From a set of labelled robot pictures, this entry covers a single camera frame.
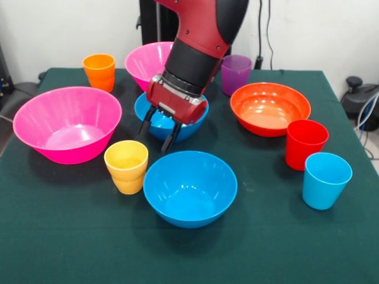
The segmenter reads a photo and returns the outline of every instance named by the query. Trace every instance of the orange cup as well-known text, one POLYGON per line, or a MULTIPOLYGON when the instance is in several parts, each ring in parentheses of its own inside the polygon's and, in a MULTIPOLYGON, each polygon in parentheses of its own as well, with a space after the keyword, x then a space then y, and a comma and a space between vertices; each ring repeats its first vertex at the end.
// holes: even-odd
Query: orange cup
POLYGON ((84 71, 93 88, 111 92, 114 87, 115 60, 109 54, 92 54, 83 60, 84 71))

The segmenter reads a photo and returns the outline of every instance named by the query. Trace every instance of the orange bowl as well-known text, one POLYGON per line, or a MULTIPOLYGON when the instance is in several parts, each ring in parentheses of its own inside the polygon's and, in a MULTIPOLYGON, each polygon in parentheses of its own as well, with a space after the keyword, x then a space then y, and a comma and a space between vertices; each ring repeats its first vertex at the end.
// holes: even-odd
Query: orange bowl
POLYGON ((285 135, 291 122, 306 120, 311 112, 304 95, 276 83, 243 86, 230 98, 230 106, 243 127, 264 137, 285 135))

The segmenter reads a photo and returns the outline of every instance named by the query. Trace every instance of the purple cup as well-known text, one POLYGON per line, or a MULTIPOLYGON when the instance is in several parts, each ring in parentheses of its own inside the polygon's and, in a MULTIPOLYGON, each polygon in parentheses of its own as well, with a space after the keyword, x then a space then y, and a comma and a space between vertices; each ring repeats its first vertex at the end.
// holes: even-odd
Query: purple cup
POLYGON ((245 86, 249 82, 252 66, 252 61, 246 56, 225 56, 221 66, 223 92, 231 96, 237 89, 245 86))

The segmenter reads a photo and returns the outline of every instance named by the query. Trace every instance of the table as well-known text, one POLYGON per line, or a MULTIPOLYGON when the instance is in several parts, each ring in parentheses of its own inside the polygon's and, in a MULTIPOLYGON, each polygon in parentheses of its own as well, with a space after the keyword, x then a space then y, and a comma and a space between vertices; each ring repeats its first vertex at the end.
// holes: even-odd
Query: table
MULTIPOLYGON (((137 137, 141 93, 125 70, 113 94, 123 117, 111 142, 137 137)), ((13 138, 0 158, 2 283, 379 283, 379 179, 322 72, 253 71, 251 82, 283 83, 312 104, 330 131, 325 151, 345 158, 353 179, 335 206, 315 211, 301 199, 303 173, 284 161, 285 138, 263 138, 234 118, 220 78, 207 89, 203 126, 172 151, 201 150, 236 172, 235 202, 198 230, 161 220, 143 192, 123 196, 102 156, 54 164, 13 138)), ((50 69, 40 92, 88 86, 82 69, 50 69)))

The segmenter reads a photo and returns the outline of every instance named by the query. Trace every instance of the pink bowl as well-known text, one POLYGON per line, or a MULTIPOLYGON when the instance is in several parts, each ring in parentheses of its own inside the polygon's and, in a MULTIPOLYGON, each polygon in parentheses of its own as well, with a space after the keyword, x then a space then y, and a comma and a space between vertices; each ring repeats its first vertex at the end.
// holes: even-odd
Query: pink bowl
POLYGON ((145 44, 134 49, 125 59, 125 68, 137 84, 147 91, 150 80, 165 70, 173 42, 162 41, 145 44))
POLYGON ((98 156, 121 120, 121 105, 110 93, 68 87, 24 104, 13 121, 15 135, 53 162, 79 164, 98 156))

